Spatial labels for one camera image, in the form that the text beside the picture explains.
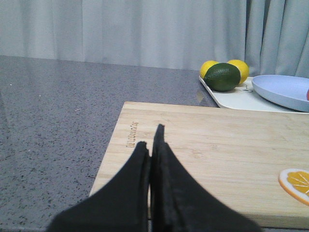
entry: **green lime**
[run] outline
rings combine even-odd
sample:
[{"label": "green lime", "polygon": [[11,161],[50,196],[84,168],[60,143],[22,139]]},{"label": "green lime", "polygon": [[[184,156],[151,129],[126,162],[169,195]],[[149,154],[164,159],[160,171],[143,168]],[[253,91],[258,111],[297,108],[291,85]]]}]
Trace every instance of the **green lime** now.
[{"label": "green lime", "polygon": [[240,71],[232,64],[215,64],[207,70],[204,81],[212,90],[230,91],[239,84]]}]

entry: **lime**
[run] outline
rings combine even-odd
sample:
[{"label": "lime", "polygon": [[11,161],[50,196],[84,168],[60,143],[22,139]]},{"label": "lime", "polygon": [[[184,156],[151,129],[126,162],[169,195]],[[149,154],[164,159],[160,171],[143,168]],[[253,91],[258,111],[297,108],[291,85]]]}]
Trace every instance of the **lime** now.
[{"label": "lime", "polygon": [[232,59],[229,60],[227,63],[235,65],[240,71],[240,82],[242,84],[245,80],[247,80],[249,76],[249,66],[242,60],[239,59]]},{"label": "lime", "polygon": [[219,62],[217,61],[214,61],[214,60],[208,60],[206,62],[204,62],[199,70],[199,76],[201,78],[204,78],[207,70],[214,64],[218,64]]},{"label": "lime", "polygon": [[240,72],[232,64],[218,63],[208,69],[204,81],[215,91],[230,91],[240,82]]}]

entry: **yellow lemon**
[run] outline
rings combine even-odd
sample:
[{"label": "yellow lemon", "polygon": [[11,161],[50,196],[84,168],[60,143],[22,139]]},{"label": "yellow lemon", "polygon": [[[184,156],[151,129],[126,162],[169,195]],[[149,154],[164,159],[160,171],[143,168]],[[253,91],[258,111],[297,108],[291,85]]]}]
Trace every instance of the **yellow lemon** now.
[{"label": "yellow lemon", "polygon": [[242,84],[245,80],[247,80],[249,76],[249,66],[242,60],[239,59],[232,59],[229,60],[227,63],[235,65],[240,71],[240,82]]},{"label": "yellow lemon", "polygon": [[214,60],[208,60],[208,61],[204,62],[203,65],[201,66],[201,69],[199,70],[199,76],[201,78],[204,78],[204,76],[205,76],[206,72],[208,71],[208,69],[211,66],[213,66],[213,65],[215,65],[217,63],[219,63],[219,62],[214,61]]}]

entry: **white tray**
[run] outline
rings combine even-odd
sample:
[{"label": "white tray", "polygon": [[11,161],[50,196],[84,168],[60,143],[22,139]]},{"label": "white tray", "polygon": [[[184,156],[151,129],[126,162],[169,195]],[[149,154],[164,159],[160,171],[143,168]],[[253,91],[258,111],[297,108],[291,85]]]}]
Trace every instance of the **white tray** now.
[{"label": "white tray", "polygon": [[200,82],[209,92],[215,102],[221,108],[239,109],[239,110],[257,110],[269,112],[291,112],[303,113],[293,109],[274,104],[260,95],[258,95],[252,86],[253,77],[248,77],[241,85],[235,87],[232,91],[217,92],[212,91],[199,76]]}]

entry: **curtain fold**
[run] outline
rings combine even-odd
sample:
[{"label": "curtain fold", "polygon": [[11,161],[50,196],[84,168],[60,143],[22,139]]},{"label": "curtain fold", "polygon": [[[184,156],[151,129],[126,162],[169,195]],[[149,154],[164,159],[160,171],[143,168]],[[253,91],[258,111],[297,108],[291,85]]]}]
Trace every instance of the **curtain fold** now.
[{"label": "curtain fold", "polygon": [[0,55],[309,77],[308,0],[0,0]]}]

